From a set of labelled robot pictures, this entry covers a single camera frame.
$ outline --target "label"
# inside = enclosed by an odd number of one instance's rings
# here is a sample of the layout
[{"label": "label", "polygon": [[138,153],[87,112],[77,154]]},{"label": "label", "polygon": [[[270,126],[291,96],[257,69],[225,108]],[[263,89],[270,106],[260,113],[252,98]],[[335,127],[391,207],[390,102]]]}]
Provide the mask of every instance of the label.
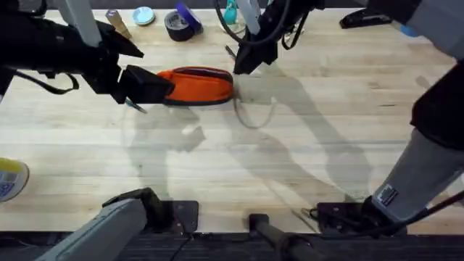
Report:
[{"label": "label", "polygon": [[379,200],[383,206],[387,207],[396,196],[398,196],[398,191],[389,184],[386,184],[381,193],[377,196],[377,200]]},{"label": "label", "polygon": [[18,174],[0,171],[0,198],[8,195],[15,186]]}]

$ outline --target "wooden table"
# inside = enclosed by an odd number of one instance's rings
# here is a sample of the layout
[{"label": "wooden table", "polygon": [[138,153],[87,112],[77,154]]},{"label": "wooden table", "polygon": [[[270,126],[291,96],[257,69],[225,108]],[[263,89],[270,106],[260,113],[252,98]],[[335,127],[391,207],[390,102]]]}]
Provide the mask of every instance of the wooden table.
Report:
[{"label": "wooden table", "polygon": [[[454,64],[426,39],[389,25],[340,29],[352,11],[312,12],[293,50],[236,77],[237,110],[232,101],[147,105],[144,115],[96,95],[82,79],[79,91],[64,96],[14,79],[0,106],[0,155],[27,163],[31,175],[19,196],[0,204],[0,230],[74,231],[108,198],[149,186],[162,199],[197,200],[200,231],[245,231],[252,212],[268,213],[285,231],[316,231],[294,212],[373,193],[409,140],[413,102]],[[96,18],[106,21],[104,13],[96,10]],[[204,33],[185,43],[168,38],[167,10],[143,28],[131,13],[121,12],[145,58],[121,57],[121,65],[232,71],[224,46],[237,45],[212,10],[196,12]],[[60,21],[57,12],[47,17]],[[49,82],[70,84],[66,77]],[[450,191],[462,187],[459,181]],[[463,215],[449,207],[410,232],[464,233]]]}]

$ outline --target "black cable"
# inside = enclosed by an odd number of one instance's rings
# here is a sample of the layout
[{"label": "black cable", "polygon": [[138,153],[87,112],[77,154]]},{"label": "black cable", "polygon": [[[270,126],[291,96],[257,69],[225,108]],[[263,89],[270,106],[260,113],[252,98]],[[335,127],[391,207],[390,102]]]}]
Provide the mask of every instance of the black cable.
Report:
[{"label": "black cable", "polygon": [[174,261],[175,257],[182,251],[182,249],[187,245],[194,237],[189,236],[182,244],[177,248],[177,250],[174,252],[173,256],[169,259],[169,261]]},{"label": "black cable", "polygon": [[56,95],[63,95],[63,94],[66,94],[72,90],[78,90],[79,89],[79,82],[74,78],[74,76],[72,76],[71,74],[69,73],[65,73],[67,77],[69,77],[69,79],[71,79],[71,82],[72,82],[72,88],[68,88],[68,89],[60,89],[60,88],[56,88],[56,87],[53,87],[51,85],[49,85],[48,83],[44,83],[43,81],[41,80],[38,80],[30,75],[27,75],[23,72],[14,72],[14,75],[15,76],[18,76],[18,77],[21,77],[23,79],[26,79],[26,80],[30,80],[31,82],[39,85],[40,87],[44,88],[45,90],[47,90],[48,92],[52,93],[52,94],[56,94]]},{"label": "black cable", "polygon": [[223,26],[225,32],[233,40],[235,40],[239,44],[243,44],[243,45],[260,46],[260,45],[263,45],[263,44],[267,44],[270,41],[274,41],[274,38],[281,32],[281,29],[283,28],[283,24],[285,23],[285,19],[287,18],[287,15],[289,14],[291,0],[286,0],[285,7],[283,8],[281,19],[278,21],[278,24],[275,27],[274,31],[269,36],[267,36],[266,38],[264,38],[262,40],[259,40],[259,41],[246,41],[246,40],[243,40],[243,39],[239,38],[234,32],[232,32],[232,30],[225,23],[223,14],[220,11],[219,0],[213,0],[213,3],[215,5],[217,18],[219,18],[220,24]]},{"label": "black cable", "polygon": [[393,225],[388,225],[380,228],[374,228],[369,231],[363,231],[359,232],[356,234],[352,235],[340,235],[340,236],[327,236],[327,235],[318,235],[318,234],[309,234],[308,236],[312,237],[318,237],[321,239],[354,239],[358,237],[363,237],[363,236],[381,236],[382,233],[387,232],[387,231],[397,231],[401,228],[406,227],[407,225],[410,225],[412,223],[418,222],[424,218],[427,218],[430,215],[433,215],[437,213],[440,210],[443,210],[445,207],[448,207],[456,202],[459,202],[460,200],[464,199],[464,191],[459,192],[458,194],[451,196],[448,199],[445,199],[444,201],[438,203],[437,205],[431,207],[430,209],[423,211],[419,214],[417,214],[415,217],[410,218],[409,220],[396,223]]},{"label": "black cable", "polygon": [[291,41],[290,46],[287,46],[287,43],[285,42],[285,36],[282,37],[282,46],[283,46],[283,48],[285,50],[288,51],[288,50],[294,48],[295,45],[297,44],[297,41],[299,39],[299,35],[302,33],[303,25],[305,25],[306,18],[307,18],[309,13],[310,13],[310,11],[306,12],[306,14],[304,14],[302,19],[299,21],[298,29],[297,29],[297,31],[295,33],[295,36],[293,37],[293,40]]}]

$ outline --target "roll of tape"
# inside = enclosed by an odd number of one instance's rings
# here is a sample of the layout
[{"label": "roll of tape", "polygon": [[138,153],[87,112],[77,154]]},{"label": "roll of tape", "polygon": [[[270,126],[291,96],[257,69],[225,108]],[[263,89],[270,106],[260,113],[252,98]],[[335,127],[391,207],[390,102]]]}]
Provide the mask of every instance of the roll of tape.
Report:
[{"label": "roll of tape", "polygon": [[185,4],[178,2],[175,6],[179,14],[188,22],[188,24],[194,29],[195,34],[203,32],[202,22],[200,19],[188,8]]},{"label": "roll of tape", "polygon": [[174,41],[187,41],[195,35],[194,29],[177,11],[166,15],[165,26],[169,37]]}]

